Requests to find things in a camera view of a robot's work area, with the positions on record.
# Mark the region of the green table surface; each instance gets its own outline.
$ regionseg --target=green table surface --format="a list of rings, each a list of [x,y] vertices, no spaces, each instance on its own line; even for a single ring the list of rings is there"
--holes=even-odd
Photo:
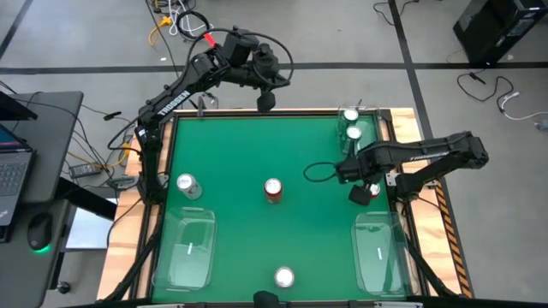
[[[358,288],[351,230],[360,213],[389,212],[384,186],[367,207],[348,200],[352,184],[336,178],[313,183],[303,169],[344,159],[333,117],[181,118],[178,120],[166,212],[211,210],[217,220],[211,281],[180,292],[155,284],[154,302],[252,301],[259,290],[280,300],[378,299]],[[371,115],[362,116],[361,146],[378,138]],[[311,175],[332,173],[318,168]],[[177,189],[178,175],[193,175],[203,188],[196,200]],[[269,204],[264,184],[283,183],[283,200]],[[164,221],[155,279],[166,277],[179,223]],[[276,287],[280,266],[295,272],[293,287]],[[377,271],[384,280],[385,269]]]

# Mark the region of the black desk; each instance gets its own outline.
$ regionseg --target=black desk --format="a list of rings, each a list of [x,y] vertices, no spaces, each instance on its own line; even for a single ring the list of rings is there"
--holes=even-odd
[[[12,97],[30,100],[31,96]],[[64,108],[78,115],[82,99],[81,92],[51,92],[34,95],[33,102]],[[52,107],[29,104],[28,108],[39,118],[20,121],[15,134],[25,139],[37,155],[10,226],[11,239],[0,244],[0,307],[40,306],[45,291],[55,287],[63,260],[61,245],[63,237],[68,235],[66,222],[70,205],[111,220],[116,213],[115,204],[60,177],[76,119]],[[2,124],[11,129],[15,121],[2,121]],[[27,226],[34,215],[44,211],[53,215],[52,241],[48,251],[36,253],[28,246]]]

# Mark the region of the clear plastic bin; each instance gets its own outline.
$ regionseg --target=clear plastic bin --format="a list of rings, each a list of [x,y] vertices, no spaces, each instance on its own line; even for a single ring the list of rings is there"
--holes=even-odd
[[[166,223],[178,223],[171,236],[173,246],[162,251],[170,261],[158,266],[154,287],[172,291],[196,291],[207,286],[211,279],[211,265],[217,232],[215,214],[201,208],[183,207],[166,214]]]
[[[379,296],[406,296],[408,278],[407,242],[398,215],[362,213],[352,227],[354,265],[358,287]]]

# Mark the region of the wooden table frame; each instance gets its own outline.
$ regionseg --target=wooden table frame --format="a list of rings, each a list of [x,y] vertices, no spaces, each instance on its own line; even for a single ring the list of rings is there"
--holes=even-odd
[[[284,111],[303,111],[303,112],[333,112],[337,109],[307,109],[307,110],[278,110]],[[195,113],[193,110],[178,110],[179,115],[189,115]],[[212,110],[207,113],[253,113],[252,110]],[[421,140],[419,127],[415,119],[413,109],[385,109],[378,110],[379,123],[384,139],[395,139],[398,142],[406,143]],[[160,156],[159,171],[165,171],[170,160],[169,146],[174,140],[172,135],[172,125],[168,123],[164,127],[164,147]],[[138,149],[139,145],[134,139],[133,148]],[[402,169],[411,173],[417,169],[422,169],[427,165],[426,161],[405,163]],[[138,175],[140,171],[140,161],[137,155],[132,151],[128,166],[126,167],[127,175]],[[438,277],[444,284],[456,293],[472,298],[473,290],[468,279],[468,269],[464,256],[462,254],[462,246],[459,241],[456,224],[454,221],[453,212],[446,186],[443,182],[439,182],[433,189],[423,189],[420,196],[434,204],[438,204],[438,209],[433,205],[421,200],[412,202],[412,211],[408,214],[409,221],[402,221],[404,226],[407,226],[409,235],[412,240],[418,241],[418,247],[422,256],[432,267]],[[120,194],[116,218],[124,214],[129,206],[137,199],[139,194],[136,189],[131,189]],[[103,274],[101,283],[98,289],[98,299],[103,299],[114,290],[118,282],[126,274],[127,270],[133,263],[136,252],[144,244],[145,239],[150,237],[157,221],[158,207],[154,206],[145,209],[142,203],[138,203],[130,213],[128,213],[118,224],[113,228],[110,236],[110,246],[107,251],[107,256],[104,262]],[[152,278],[152,265],[156,263],[158,257],[158,249],[155,250],[143,264],[140,271],[139,279],[136,279],[132,286],[131,292],[126,294],[127,298],[145,298],[151,296],[152,284],[149,283]],[[427,282],[421,273],[418,273],[415,268],[410,268],[412,275],[418,274],[420,285],[425,286]],[[429,287],[431,295],[434,295],[432,287]]]

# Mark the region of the table leg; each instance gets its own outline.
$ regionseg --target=table leg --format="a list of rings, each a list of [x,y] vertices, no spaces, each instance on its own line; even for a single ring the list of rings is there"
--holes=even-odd
[[[56,198],[65,198],[71,204],[111,221],[116,214],[116,204],[64,178],[59,179]]]

